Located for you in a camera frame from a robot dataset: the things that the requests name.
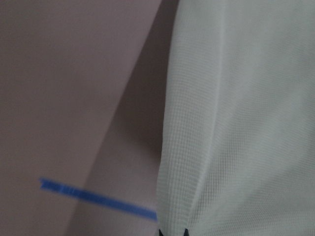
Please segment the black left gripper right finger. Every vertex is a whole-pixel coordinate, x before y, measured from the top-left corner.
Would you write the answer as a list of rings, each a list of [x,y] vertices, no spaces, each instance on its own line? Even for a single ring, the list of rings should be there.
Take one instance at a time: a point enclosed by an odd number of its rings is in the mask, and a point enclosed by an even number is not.
[[[189,236],[189,231],[188,231],[188,229],[185,229],[183,236]]]

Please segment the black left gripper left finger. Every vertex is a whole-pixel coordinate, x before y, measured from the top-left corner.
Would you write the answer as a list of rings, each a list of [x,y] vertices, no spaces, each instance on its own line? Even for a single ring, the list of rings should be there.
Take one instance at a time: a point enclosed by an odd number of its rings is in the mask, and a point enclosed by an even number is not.
[[[159,234],[159,236],[164,236],[160,229],[158,230],[158,234]]]

